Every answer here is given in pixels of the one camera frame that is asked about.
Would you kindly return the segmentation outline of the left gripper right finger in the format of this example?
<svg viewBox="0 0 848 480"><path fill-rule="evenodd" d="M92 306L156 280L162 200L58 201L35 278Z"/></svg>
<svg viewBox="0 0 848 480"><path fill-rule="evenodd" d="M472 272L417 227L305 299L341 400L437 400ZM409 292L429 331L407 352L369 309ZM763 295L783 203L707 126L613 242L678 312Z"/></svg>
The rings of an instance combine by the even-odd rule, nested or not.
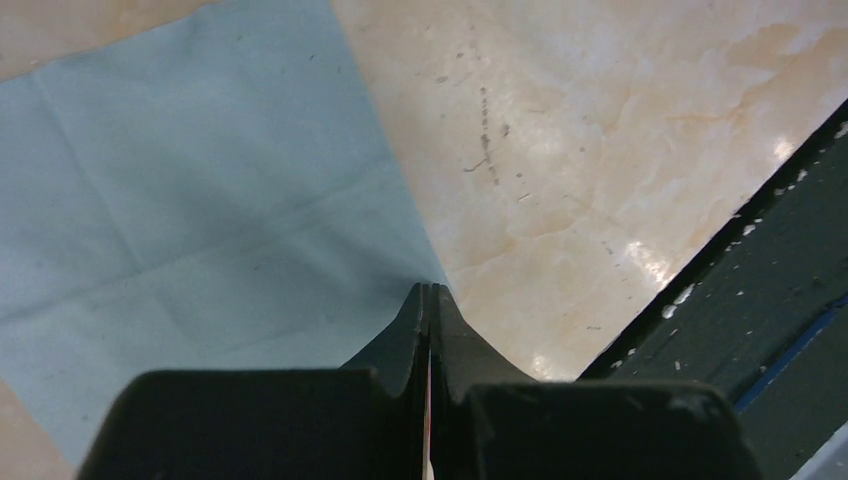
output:
<svg viewBox="0 0 848 480"><path fill-rule="evenodd" d="M538 381L429 290L439 479L758 479L736 414L697 382Z"/></svg>

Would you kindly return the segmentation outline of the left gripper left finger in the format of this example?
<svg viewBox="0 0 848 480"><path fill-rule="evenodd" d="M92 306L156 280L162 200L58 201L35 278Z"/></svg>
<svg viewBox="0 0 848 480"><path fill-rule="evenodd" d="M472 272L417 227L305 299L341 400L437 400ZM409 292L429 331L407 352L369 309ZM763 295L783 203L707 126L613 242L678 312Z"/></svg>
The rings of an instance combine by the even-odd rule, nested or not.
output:
<svg viewBox="0 0 848 480"><path fill-rule="evenodd" d="M116 398L82 479L423 479L431 289L329 369L157 370Z"/></svg>

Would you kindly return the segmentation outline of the blue cleaning cloth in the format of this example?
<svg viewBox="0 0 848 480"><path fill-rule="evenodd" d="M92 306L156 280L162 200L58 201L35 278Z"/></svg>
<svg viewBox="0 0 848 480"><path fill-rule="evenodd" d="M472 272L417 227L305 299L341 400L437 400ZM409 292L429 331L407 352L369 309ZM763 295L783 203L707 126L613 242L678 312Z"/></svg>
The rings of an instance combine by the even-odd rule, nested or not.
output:
<svg viewBox="0 0 848 480"><path fill-rule="evenodd" d="M326 1L1 86L1 375L73 466L134 377L337 367L444 279Z"/></svg>

